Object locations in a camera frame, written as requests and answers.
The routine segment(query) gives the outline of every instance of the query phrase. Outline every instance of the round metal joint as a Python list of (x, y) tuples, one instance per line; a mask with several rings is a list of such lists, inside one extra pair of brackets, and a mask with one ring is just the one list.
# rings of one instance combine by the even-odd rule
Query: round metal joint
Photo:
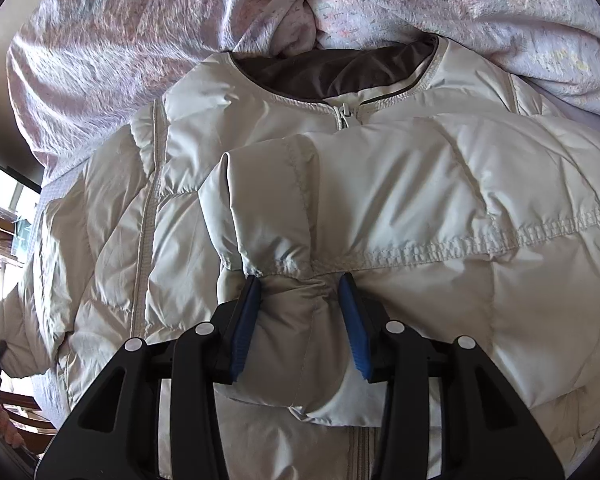
[(458, 345), (460, 348), (464, 348), (465, 350), (471, 350), (475, 348), (475, 339), (467, 335), (461, 335), (458, 338)]
[(384, 326), (387, 332), (392, 334), (401, 334), (404, 332), (404, 325), (400, 321), (391, 320)]
[(213, 323), (209, 323), (209, 322), (205, 321), (204, 323), (200, 323), (199, 325), (196, 326), (196, 334), (198, 334), (198, 335), (209, 335), (215, 329), (216, 329), (216, 327), (213, 326)]
[(133, 339), (128, 339), (125, 342), (125, 350), (127, 352), (135, 352), (136, 350), (139, 350), (142, 348), (142, 340), (138, 339), (137, 337), (133, 338)]

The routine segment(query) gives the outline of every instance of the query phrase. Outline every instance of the hand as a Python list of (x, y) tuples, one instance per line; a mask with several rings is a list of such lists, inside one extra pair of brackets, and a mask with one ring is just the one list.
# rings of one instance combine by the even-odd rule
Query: hand
[(0, 404), (0, 438), (13, 448), (18, 448), (24, 444), (22, 435), (13, 425), (9, 418), (9, 413)]

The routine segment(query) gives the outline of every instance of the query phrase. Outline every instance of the bedspread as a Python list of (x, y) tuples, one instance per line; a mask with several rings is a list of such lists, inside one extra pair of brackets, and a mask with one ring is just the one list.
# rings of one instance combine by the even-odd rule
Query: bedspread
[(8, 53), (11, 101), (50, 182), (212, 52), (371, 48), (421, 30), (600, 114), (595, 0), (43, 0)]

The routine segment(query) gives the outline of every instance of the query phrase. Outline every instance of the wrinkled fabric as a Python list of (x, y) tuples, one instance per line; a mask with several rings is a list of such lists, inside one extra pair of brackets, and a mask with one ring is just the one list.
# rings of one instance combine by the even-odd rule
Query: wrinkled fabric
[(366, 49), (421, 30), (600, 114), (595, 0), (43, 0), (8, 53), (11, 101), (50, 182), (212, 52)]
[(177, 338), (256, 274), (244, 372), (216, 392), (236, 428), (259, 410), (278, 435), (295, 420), (259, 456), (276, 464), (261, 478), (285, 478), (310, 442), (348, 478), (341, 429), (378, 427), (384, 403), (350, 353), (336, 293), (349, 271), (423, 335), (474, 337), (573, 469), (600, 436), (600, 135), (457, 43), (439, 38), (426, 63), (401, 92), (330, 104), (267, 91), (229, 54), (197, 65), (46, 208), (33, 294), (0, 304), (5, 370), (51, 363), (73, 407), (126, 339)]

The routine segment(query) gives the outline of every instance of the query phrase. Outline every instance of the blue rubber pad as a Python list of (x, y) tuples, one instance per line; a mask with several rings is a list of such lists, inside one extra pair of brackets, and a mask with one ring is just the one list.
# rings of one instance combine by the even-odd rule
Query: blue rubber pad
[(244, 370), (244, 364), (247, 361), (251, 336), (256, 326), (258, 311), (260, 309), (260, 280), (253, 280), (253, 284), (247, 293), (247, 298), (240, 312), (240, 320), (235, 327), (234, 339), (231, 348), (231, 368), (232, 380), (236, 380), (238, 375)]
[(353, 361), (356, 364), (356, 368), (362, 373), (362, 376), (368, 380), (371, 378), (373, 371), (369, 338), (360, 319), (353, 291), (344, 276), (338, 284), (338, 300), (340, 301), (344, 324), (347, 327)]

